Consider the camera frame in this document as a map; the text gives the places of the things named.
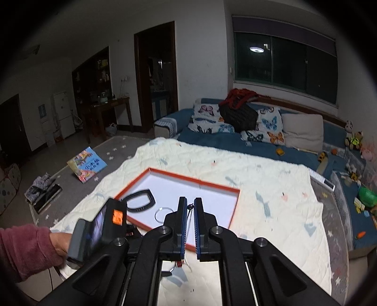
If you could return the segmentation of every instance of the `white board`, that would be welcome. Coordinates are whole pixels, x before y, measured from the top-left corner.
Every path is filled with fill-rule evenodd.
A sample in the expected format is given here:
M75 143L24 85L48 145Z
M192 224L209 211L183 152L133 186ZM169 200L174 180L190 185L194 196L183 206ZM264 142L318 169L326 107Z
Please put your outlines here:
M195 198L201 197L203 208L206 213L216 216L218 225L229 228L233 212L235 210L239 191L228 191L221 189L222 186L212 187L201 184L199 182L186 181L171 177L167 174L156 172L147 172L141 177L130 189L120 196L123 199L126 196L140 190L149 189L156 201L151 208L139 212L127 212L127 216L146 225L149 228L156 228L162 224L156 221L155 213L161 207L169 207L173 211L178 208L179 197L183 196L187 199L187 204L194 202ZM129 208L137 208L148 203L147 196L140 196L129 201ZM156 218L160 221L165 219L165 215L171 213L170 210L161 210L156 214ZM195 247L195 228L193 213L187 221L187 238L186 243Z

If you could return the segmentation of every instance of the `orange label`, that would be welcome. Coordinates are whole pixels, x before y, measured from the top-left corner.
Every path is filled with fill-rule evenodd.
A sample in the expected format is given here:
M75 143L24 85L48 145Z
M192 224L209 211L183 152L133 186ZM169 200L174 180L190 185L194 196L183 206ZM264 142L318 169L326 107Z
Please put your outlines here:
M123 212L114 209L113 212L113 223L117 225L122 225L123 223Z

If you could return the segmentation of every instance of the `refrigerator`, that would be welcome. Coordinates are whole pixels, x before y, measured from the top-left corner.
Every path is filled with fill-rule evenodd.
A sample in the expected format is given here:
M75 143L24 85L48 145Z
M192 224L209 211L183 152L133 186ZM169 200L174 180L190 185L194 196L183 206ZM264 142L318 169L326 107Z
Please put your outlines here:
M66 92L60 92L51 97L57 128L61 131L63 139L75 133L69 100Z

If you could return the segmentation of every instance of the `black bag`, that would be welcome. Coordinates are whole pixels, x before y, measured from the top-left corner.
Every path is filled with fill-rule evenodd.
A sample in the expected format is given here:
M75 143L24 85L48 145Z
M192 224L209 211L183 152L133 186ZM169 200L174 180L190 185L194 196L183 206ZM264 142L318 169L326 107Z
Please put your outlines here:
M246 103L238 109L230 108L229 103L220 105L220 114L225 123L234 127L236 133L255 130L257 125L258 113Z

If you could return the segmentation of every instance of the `window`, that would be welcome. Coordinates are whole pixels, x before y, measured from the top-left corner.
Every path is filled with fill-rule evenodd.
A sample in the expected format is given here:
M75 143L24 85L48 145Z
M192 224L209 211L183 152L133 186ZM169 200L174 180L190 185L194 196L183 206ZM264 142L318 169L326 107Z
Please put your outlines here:
M337 58L269 35L235 33L236 80L292 89L336 103Z

